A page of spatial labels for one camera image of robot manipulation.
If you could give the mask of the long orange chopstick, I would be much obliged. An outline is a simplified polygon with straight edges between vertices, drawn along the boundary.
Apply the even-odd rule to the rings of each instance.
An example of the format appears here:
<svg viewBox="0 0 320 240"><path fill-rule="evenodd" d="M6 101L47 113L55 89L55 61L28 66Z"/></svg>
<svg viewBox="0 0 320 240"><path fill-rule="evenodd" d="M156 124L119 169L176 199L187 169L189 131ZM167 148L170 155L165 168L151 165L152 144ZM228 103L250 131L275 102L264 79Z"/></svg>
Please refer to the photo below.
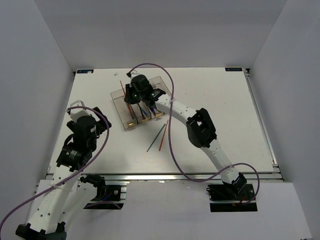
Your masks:
<svg viewBox="0 0 320 240"><path fill-rule="evenodd" d="M122 89L122 92L123 92L123 96L125 97L125 96L126 96L125 88L124 88L124 86L123 86L122 81L120 80L119 82L120 82L120 85L121 85L121 89ZM127 102L125 102L125 103L126 103L126 106L127 106L127 108L128 108L128 111L129 111L129 114L130 114L131 118L134 119L134 115L133 115L133 113L132 113L132 110L131 110L129 104L128 104Z"/></svg>

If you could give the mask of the black spoon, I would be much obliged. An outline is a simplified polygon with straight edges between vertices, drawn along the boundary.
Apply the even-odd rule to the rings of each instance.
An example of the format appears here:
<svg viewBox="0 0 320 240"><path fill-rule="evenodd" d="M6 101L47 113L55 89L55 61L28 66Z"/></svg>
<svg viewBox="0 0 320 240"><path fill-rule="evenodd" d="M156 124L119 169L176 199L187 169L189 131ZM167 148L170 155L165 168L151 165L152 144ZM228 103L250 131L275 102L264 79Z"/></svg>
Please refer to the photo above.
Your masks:
<svg viewBox="0 0 320 240"><path fill-rule="evenodd" d="M142 119L144 120L145 119L145 115L144 115L144 113L142 112L142 110L141 110L141 106L140 106L140 104L138 103L137 104L138 105L138 107L139 107L139 110L140 110L140 113L141 113L141 117L142 117Z"/></svg>

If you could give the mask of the short orange chopstick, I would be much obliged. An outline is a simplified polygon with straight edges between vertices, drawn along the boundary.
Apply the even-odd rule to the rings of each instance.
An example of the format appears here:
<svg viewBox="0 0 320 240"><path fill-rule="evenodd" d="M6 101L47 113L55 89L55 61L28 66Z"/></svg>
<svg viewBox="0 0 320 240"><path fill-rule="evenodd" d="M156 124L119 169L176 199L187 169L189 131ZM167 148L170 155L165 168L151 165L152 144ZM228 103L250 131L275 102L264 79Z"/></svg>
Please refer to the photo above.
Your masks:
<svg viewBox="0 0 320 240"><path fill-rule="evenodd" d="M160 141L160 145L159 145L159 148L158 148L159 152L161 151L162 146L163 146L163 142L164 142L164 139L165 139L165 135L166 135L168 124L169 124L169 120L167 120L167 122L165 124L165 127L164 127L164 131L163 131L162 138L161 138L161 141Z"/></svg>

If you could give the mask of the teal chopstick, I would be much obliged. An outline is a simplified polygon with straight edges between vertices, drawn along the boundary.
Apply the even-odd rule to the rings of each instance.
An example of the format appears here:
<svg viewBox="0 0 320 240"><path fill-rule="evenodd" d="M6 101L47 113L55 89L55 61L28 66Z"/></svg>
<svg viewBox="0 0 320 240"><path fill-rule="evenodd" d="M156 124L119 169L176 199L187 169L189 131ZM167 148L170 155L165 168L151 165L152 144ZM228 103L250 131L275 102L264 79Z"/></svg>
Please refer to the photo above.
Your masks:
<svg viewBox="0 0 320 240"><path fill-rule="evenodd" d="M165 126L167 124L163 124L163 126L161 127L161 129L158 131L158 133L156 134L156 136L154 137L154 139L152 140L151 144L149 145L149 147L147 148L146 152L148 153L149 150L151 149L151 147L153 146L153 144L155 143L155 141L157 140L157 138L159 137L160 133L164 130Z"/></svg>

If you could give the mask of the fork with pink handle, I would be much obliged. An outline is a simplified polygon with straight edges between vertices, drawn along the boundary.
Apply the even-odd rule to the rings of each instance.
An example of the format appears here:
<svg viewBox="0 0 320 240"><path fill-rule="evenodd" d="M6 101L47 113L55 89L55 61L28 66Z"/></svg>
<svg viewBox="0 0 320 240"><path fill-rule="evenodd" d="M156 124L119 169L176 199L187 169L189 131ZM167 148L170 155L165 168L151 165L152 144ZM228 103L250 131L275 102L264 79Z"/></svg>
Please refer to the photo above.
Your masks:
<svg viewBox="0 0 320 240"><path fill-rule="evenodd" d="M151 85L152 85L154 90L158 90L159 89L154 82L152 82Z"/></svg>

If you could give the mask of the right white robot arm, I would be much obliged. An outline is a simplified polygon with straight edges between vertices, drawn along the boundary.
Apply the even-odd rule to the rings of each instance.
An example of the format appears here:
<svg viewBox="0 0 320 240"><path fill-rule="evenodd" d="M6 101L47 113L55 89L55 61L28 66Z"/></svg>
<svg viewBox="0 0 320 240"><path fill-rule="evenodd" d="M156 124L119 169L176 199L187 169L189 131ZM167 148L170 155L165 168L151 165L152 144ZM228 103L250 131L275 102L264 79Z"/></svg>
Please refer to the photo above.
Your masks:
<svg viewBox="0 0 320 240"><path fill-rule="evenodd" d="M218 170L226 195L233 200L242 196L247 180L221 148L208 111L205 108L196 110L176 101L174 90L168 94L161 88L154 87L143 74L128 72L126 75L130 78L130 83L125 85L124 101L128 104L143 102L160 112L168 112L168 130L171 129L173 118L183 123L190 143L201 149Z"/></svg>

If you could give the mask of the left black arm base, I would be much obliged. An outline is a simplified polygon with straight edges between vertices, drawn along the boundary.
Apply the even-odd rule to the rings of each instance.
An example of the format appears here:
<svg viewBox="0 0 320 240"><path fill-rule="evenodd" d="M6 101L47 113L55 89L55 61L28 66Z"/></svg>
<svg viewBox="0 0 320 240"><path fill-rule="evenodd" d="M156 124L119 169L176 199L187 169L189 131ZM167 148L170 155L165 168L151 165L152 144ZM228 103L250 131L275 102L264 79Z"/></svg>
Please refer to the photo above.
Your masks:
<svg viewBox="0 0 320 240"><path fill-rule="evenodd" d="M82 184L93 186L96 196L84 207L86 210L121 210L126 199L127 185L124 183L107 183L103 176L89 174L80 177Z"/></svg>

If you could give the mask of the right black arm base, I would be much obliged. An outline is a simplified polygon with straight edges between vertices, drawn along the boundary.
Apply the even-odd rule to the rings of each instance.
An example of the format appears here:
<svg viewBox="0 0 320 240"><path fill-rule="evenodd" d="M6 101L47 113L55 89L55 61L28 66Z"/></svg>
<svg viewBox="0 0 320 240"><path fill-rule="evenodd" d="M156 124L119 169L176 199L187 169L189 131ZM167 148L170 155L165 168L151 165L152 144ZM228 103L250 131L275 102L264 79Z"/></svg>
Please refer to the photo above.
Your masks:
<svg viewBox="0 0 320 240"><path fill-rule="evenodd" d="M223 184L210 184L206 191L209 196L209 207L211 213L239 213L257 212L256 200L252 184L247 184L239 195L234 196Z"/></svg>

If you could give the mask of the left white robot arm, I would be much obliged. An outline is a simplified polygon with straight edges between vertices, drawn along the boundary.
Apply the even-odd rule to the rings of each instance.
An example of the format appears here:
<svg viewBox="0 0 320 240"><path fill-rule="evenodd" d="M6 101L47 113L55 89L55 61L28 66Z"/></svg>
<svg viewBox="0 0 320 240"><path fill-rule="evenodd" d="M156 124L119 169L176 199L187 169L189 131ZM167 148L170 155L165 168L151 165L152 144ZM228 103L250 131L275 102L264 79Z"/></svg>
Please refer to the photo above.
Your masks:
<svg viewBox="0 0 320 240"><path fill-rule="evenodd" d="M80 188L72 194L79 174L102 152L97 140L108 133L111 123L98 107L73 105L67 109L71 130L56 160L49 189L40 193L40 205L15 234L22 240L65 240L76 215L93 199L105 196L105 179L96 174L80 178Z"/></svg>

